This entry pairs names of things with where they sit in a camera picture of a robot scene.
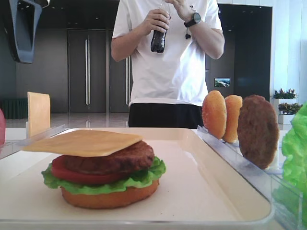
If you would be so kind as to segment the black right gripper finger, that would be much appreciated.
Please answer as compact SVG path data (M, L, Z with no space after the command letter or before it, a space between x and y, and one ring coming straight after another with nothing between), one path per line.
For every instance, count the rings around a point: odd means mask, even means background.
M3 21L4 30L10 46L12 58L15 62L19 62L19 54L16 45L16 16L17 16L17 0L1 1L1 19Z

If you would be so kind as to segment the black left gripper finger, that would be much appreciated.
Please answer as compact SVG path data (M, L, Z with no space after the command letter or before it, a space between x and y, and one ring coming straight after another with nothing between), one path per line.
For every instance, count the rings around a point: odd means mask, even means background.
M32 0L9 1L12 20L13 47L16 62L31 64L34 60L35 34L42 12Z

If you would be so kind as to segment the person right hand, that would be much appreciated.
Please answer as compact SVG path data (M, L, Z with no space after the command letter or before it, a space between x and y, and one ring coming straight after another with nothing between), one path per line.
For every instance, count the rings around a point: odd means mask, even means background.
M150 10L140 25L141 36L147 36L152 30L167 32L170 19L170 14L163 9Z

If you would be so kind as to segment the person left hand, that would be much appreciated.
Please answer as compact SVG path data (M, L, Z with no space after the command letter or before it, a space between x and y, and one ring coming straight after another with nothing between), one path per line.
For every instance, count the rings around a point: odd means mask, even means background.
M174 6L178 16L185 22L189 22L192 19L194 10L191 9L186 0L165 0L166 3L170 3Z

